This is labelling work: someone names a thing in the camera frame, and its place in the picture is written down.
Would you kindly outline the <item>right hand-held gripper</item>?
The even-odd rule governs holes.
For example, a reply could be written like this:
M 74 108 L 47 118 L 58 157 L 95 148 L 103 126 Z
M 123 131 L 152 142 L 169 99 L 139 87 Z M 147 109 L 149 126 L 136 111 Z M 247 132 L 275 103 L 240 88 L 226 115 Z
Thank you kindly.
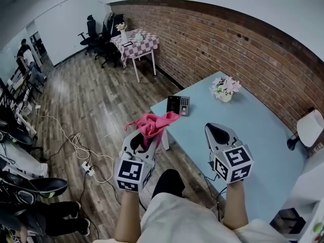
M 205 134 L 211 149 L 213 170 L 227 184 L 247 178 L 252 171 L 254 159 L 234 130 L 216 123 L 205 125 Z M 220 145 L 230 145 L 220 149 Z

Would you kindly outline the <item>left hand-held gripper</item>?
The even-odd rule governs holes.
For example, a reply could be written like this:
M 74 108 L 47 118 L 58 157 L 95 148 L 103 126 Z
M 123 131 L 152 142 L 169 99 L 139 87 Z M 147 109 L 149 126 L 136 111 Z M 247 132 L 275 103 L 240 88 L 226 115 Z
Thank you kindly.
M 123 142 L 121 157 L 116 162 L 114 179 L 119 190 L 142 192 L 152 176 L 155 168 L 154 154 L 156 150 L 156 136 L 143 139 L 145 152 L 140 158 L 135 153 L 141 145 L 141 132 L 135 130 L 126 136 Z

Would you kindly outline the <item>pink cloth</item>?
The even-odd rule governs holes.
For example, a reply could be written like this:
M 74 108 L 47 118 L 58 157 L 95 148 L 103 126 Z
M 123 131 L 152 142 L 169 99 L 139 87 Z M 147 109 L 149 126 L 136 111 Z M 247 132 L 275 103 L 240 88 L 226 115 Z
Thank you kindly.
M 176 114 L 171 111 L 165 113 L 163 116 L 157 116 L 153 113 L 145 113 L 138 120 L 128 123 L 124 127 L 124 130 L 127 131 L 129 126 L 135 125 L 136 130 L 139 130 L 144 137 L 142 148 L 148 149 L 149 140 L 157 137 L 157 146 L 159 146 L 165 127 L 175 122 L 181 116 L 182 114 Z

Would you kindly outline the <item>black keypad device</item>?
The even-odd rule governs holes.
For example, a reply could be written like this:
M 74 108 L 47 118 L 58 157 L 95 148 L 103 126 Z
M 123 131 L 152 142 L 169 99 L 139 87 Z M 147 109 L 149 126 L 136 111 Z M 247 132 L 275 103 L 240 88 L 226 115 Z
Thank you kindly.
M 186 96 L 168 96 L 167 112 L 173 112 L 178 115 L 189 116 L 190 97 Z

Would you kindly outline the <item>person's right forearm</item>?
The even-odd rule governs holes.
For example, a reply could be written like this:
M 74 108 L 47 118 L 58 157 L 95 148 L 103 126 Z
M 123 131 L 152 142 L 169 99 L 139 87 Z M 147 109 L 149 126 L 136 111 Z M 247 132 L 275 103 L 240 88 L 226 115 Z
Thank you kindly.
M 239 229 L 248 224 L 243 181 L 227 185 L 223 224 L 231 230 Z

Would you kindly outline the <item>person's left forearm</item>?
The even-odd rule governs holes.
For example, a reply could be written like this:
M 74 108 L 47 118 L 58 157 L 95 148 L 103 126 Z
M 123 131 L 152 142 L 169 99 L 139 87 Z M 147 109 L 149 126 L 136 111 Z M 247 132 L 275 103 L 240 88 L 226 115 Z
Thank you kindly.
M 119 217 L 113 238 L 120 242 L 136 243 L 141 235 L 139 195 L 125 191 L 121 198 Z

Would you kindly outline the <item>checkered cloth table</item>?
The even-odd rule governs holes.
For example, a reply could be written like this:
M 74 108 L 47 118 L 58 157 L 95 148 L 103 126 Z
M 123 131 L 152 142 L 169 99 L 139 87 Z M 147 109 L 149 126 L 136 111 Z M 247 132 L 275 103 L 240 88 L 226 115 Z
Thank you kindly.
M 145 36 L 145 39 L 142 41 L 137 41 L 134 39 L 136 33 L 141 33 Z M 140 83 L 138 70 L 136 66 L 135 60 L 140 60 L 142 57 L 150 55 L 152 59 L 153 64 L 153 74 L 156 75 L 156 65 L 155 65 L 155 56 L 154 51 L 158 49 L 159 46 L 159 38 L 158 36 L 151 34 L 147 31 L 144 31 L 142 29 L 135 29 L 131 31 L 126 31 L 126 35 L 128 38 L 128 42 L 133 42 L 132 45 L 128 47 L 123 47 L 121 39 L 121 35 L 117 35 L 115 37 L 111 38 L 111 42 L 114 43 L 114 45 L 117 47 L 120 55 L 121 55 L 121 63 L 123 64 L 123 67 L 126 68 L 127 66 L 127 60 L 131 59 L 135 71 L 135 75 L 137 78 L 137 82 Z

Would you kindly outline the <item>person's black trousers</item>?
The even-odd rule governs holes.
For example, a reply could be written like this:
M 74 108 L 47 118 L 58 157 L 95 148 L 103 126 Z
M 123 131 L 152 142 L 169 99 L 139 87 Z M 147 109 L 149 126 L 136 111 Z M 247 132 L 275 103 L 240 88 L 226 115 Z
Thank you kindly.
M 184 198 L 184 189 L 185 185 L 179 172 L 174 169 L 167 169 L 160 176 L 151 199 L 153 199 L 159 193 L 168 193 L 177 197 Z

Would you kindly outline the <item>pink flowers in white pot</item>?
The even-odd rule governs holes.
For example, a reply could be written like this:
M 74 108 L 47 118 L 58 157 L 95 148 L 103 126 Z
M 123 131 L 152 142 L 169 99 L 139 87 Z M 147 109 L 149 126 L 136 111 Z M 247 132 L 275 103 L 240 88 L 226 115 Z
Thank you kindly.
M 212 95 L 220 101 L 229 102 L 232 96 L 239 92 L 241 84 L 232 77 L 217 77 L 212 82 L 210 91 Z

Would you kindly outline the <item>person's white shirt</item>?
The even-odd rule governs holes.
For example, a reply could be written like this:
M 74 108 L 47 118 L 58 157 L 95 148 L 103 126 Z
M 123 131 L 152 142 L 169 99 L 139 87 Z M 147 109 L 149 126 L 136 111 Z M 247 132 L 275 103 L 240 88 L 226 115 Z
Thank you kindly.
M 215 214 L 190 200 L 156 195 L 141 220 L 136 243 L 290 243 L 260 219 L 230 230 Z

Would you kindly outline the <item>white shade table lamp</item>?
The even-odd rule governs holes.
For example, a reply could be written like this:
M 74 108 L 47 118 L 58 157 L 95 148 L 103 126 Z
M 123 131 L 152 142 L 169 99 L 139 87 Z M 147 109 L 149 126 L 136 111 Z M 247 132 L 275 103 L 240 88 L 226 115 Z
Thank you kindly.
M 310 148 L 324 130 L 324 118 L 317 109 L 309 108 L 308 112 L 297 121 L 296 129 L 296 134 L 287 141 L 288 149 L 294 150 L 298 142 Z

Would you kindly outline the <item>white shelf unit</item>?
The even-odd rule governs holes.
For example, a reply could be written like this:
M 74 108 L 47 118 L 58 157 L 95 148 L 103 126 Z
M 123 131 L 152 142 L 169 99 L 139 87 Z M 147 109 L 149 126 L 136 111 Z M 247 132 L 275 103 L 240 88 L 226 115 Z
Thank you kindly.
M 307 163 L 279 212 L 288 243 L 324 243 L 324 161 Z

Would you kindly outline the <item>black office chair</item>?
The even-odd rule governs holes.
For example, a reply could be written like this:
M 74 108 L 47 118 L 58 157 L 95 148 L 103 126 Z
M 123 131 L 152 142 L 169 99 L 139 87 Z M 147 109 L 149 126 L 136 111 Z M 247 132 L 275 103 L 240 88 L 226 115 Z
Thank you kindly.
M 101 68 L 104 68 L 104 65 L 110 61 L 113 62 L 113 67 L 117 67 L 117 55 L 118 49 L 111 42 L 112 33 L 113 33 L 113 21 L 114 13 L 110 13 L 108 18 L 103 22 L 102 32 L 99 34 L 97 45 L 95 47 L 96 56 L 94 60 L 97 60 L 99 56 L 104 57 L 105 61 L 101 64 Z
M 99 37 L 99 34 L 96 30 L 96 20 L 93 18 L 93 15 L 89 15 L 87 17 L 87 28 L 88 32 L 86 35 L 88 36 L 85 38 L 84 32 L 80 33 L 78 36 L 81 36 L 83 40 L 80 42 L 80 45 L 86 46 L 85 55 L 93 48 L 93 44 L 96 42 L 96 39 Z

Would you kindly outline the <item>white vase with flowers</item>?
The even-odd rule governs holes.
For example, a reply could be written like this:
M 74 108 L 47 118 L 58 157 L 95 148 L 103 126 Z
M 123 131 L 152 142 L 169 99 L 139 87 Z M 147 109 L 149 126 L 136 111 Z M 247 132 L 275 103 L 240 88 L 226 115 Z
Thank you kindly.
M 117 31 L 120 32 L 122 42 L 124 44 L 127 43 L 128 38 L 127 38 L 127 35 L 126 35 L 126 28 L 127 28 L 126 23 L 123 22 L 123 23 L 117 24 L 115 27 L 116 27 Z

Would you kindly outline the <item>black rounded shell object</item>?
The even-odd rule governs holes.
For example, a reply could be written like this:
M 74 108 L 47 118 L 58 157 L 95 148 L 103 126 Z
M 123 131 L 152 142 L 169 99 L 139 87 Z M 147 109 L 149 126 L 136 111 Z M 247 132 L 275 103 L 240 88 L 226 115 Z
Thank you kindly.
M 6 139 L 10 139 L 13 143 L 23 148 L 29 148 L 33 145 L 33 139 L 27 133 L 3 120 L 0 120 L 0 133 Z

